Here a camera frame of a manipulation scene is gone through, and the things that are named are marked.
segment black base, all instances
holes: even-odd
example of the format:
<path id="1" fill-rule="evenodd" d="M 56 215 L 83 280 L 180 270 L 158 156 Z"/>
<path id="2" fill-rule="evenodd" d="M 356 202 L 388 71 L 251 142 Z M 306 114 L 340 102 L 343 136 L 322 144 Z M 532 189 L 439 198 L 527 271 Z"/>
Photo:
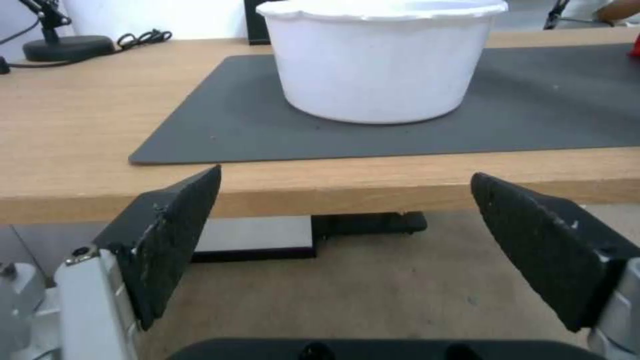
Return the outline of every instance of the black base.
<path id="1" fill-rule="evenodd" d="M 170 360 L 604 360 L 551 341 L 492 340 L 205 340 Z"/>
<path id="2" fill-rule="evenodd" d="M 61 37 L 58 42 L 35 40 L 22 46 L 29 61 L 77 61 L 108 55 L 115 51 L 113 42 L 103 36 Z"/>
<path id="3" fill-rule="evenodd" d="M 232 261 L 310 259 L 316 256 L 315 247 L 287 247 L 281 249 L 252 249 L 194 252 L 192 263 L 228 263 Z"/>
<path id="4" fill-rule="evenodd" d="M 226 263 L 271 259 L 309 259 L 316 257 L 318 240 L 340 235 L 413 234 L 427 228 L 421 212 L 355 215 L 320 215 L 311 217 L 312 247 L 251 249 L 195 252 L 193 263 Z"/>
<path id="5" fill-rule="evenodd" d="M 427 220 L 419 211 L 311 217 L 314 240 L 340 235 L 413 234 L 427 229 Z"/>

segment white bowl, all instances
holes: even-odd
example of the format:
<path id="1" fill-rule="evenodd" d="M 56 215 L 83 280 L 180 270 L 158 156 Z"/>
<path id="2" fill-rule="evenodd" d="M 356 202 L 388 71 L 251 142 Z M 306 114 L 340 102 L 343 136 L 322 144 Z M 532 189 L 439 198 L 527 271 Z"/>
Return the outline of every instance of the white bowl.
<path id="1" fill-rule="evenodd" d="M 366 124 L 457 108 L 502 0 L 290 0 L 258 5 L 287 100 Z"/>

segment wooden table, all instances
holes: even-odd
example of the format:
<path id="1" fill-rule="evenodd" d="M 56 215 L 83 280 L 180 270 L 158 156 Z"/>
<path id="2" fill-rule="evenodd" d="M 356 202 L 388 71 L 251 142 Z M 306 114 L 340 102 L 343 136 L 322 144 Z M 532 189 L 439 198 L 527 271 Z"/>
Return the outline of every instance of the wooden table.
<path id="1" fill-rule="evenodd" d="M 637 33 L 495 33 L 488 46 L 622 43 Z M 174 41 L 3 76 L 0 224 L 110 220 L 137 194 L 207 167 L 135 167 L 127 157 L 222 59 L 270 51 L 243 40 Z M 468 182 L 476 171 L 579 202 L 640 202 L 640 147 L 627 147 L 231 163 L 223 167 L 214 215 L 468 207 Z"/>

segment gray mat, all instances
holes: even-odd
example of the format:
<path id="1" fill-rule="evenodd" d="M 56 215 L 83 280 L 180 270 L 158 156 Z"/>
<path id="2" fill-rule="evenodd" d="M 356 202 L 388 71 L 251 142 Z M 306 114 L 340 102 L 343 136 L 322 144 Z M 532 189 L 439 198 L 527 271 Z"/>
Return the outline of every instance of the gray mat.
<path id="1" fill-rule="evenodd" d="M 487 49 L 457 110 L 395 126 L 307 115 L 284 99 L 272 56 L 233 56 L 129 160 L 218 163 L 640 145 L 640 61 L 626 55 L 629 49 Z"/>

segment screw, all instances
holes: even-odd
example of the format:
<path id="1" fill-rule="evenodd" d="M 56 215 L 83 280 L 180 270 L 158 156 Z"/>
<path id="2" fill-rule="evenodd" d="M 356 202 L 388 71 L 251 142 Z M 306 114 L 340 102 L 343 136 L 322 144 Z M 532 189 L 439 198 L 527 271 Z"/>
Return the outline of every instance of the screw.
<path id="1" fill-rule="evenodd" d="M 0 263 L 0 277 L 13 281 L 17 276 L 18 271 L 16 270 L 14 263 Z"/>

